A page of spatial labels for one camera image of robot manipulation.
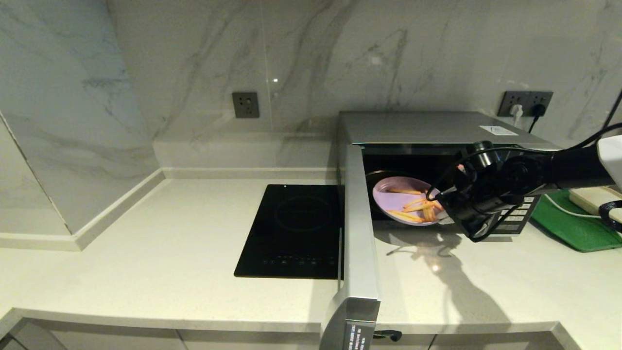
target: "wall socket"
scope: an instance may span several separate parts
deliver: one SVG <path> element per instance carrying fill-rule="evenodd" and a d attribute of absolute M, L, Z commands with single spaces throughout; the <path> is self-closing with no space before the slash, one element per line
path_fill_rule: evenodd
<path fill-rule="evenodd" d="M 544 105 L 548 109 L 552 97 L 551 91 L 506 91 L 497 116 L 512 116 L 509 111 L 513 105 L 522 105 L 522 116 L 534 116 L 534 106 Z"/>
<path fill-rule="evenodd" d="M 232 95 L 236 118 L 259 118 L 256 92 L 234 92 Z"/>

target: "french fries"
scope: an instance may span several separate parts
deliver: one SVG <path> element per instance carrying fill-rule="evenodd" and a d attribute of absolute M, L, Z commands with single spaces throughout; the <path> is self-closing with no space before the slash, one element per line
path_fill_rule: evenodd
<path fill-rule="evenodd" d="M 422 193 L 420 191 L 416 191 L 413 189 L 399 189 L 399 188 L 389 188 L 387 192 L 392 193 L 404 193 L 404 194 L 412 194 L 415 196 L 419 196 Z M 399 210 L 388 210 L 388 213 L 395 215 L 401 219 L 412 221 L 412 222 L 434 222 L 436 221 L 436 210 L 444 210 L 443 206 L 440 205 L 438 201 L 428 201 L 425 197 L 421 197 L 415 199 L 412 202 L 408 202 L 404 205 L 401 211 Z M 422 211 L 423 218 L 409 214 L 411 212 Z"/>
<path fill-rule="evenodd" d="M 399 188 L 390 188 L 388 189 L 389 192 L 393 192 L 393 193 L 406 193 L 406 194 L 415 194 L 415 195 L 420 195 L 421 192 L 419 191 L 415 191 L 413 189 L 399 189 Z"/>
<path fill-rule="evenodd" d="M 427 221 L 432 222 L 436 220 L 436 215 L 434 214 L 434 208 L 428 207 L 424 209 L 424 217 Z"/>
<path fill-rule="evenodd" d="M 424 210 L 424 209 L 428 209 L 429 207 L 433 207 L 433 206 L 434 206 L 434 203 L 426 202 L 422 206 L 405 208 L 403 212 L 415 212 L 417 210 Z"/>
<path fill-rule="evenodd" d="M 405 212 L 400 212 L 397 210 L 389 210 L 389 213 L 395 215 L 395 216 L 399 216 L 405 220 L 409 220 L 409 221 L 413 221 L 413 222 L 424 222 L 423 219 L 421 219 L 420 217 L 416 216 L 416 215 L 412 215 L 412 214 L 408 214 Z"/>
<path fill-rule="evenodd" d="M 443 208 L 443 206 L 440 205 L 440 203 L 438 201 L 433 201 L 432 203 L 434 203 L 434 206 L 438 209 L 438 210 L 445 210 L 445 208 Z"/>
<path fill-rule="evenodd" d="M 412 202 L 410 202 L 410 203 L 406 204 L 406 205 L 404 206 L 404 209 L 406 209 L 406 208 L 410 207 L 410 206 L 411 206 L 411 205 L 413 205 L 413 204 L 417 204 L 417 203 L 419 203 L 419 202 L 423 202 L 424 200 L 425 200 L 425 198 L 415 199 L 414 201 L 412 201 Z"/>

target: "black cooktop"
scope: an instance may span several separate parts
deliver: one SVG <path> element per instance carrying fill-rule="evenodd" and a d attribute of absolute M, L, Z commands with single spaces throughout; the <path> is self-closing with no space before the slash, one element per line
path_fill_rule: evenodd
<path fill-rule="evenodd" d="M 234 275 L 337 279 L 340 229 L 337 186 L 268 185 Z"/>

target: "open microwave door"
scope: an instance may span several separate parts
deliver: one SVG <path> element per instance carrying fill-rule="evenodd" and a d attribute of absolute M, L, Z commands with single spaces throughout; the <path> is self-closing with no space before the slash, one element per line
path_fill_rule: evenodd
<path fill-rule="evenodd" d="M 361 146 L 340 144 L 339 185 L 343 208 L 343 266 L 339 289 L 322 323 L 320 350 L 371 348 L 380 307 L 374 231 Z"/>

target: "marble wall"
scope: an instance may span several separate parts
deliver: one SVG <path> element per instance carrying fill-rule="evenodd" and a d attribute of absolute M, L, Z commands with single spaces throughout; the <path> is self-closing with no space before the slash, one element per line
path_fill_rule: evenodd
<path fill-rule="evenodd" d="M 0 0 L 0 110 L 73 233 L 159 167 L 102 0 Z"/>
<path fill-rule="evenodd" d="M 331 166 L 340 110 L 468 110 L 552 90 L 569 146 L 622 88 L 620 0 L 108 0 L 163 166 Z M 258 120 L 230 93 L 256 91 Z"/>
<path fill-rule="evenodd" d="M 0 115 L 0 234 L 69 235 Z"/>

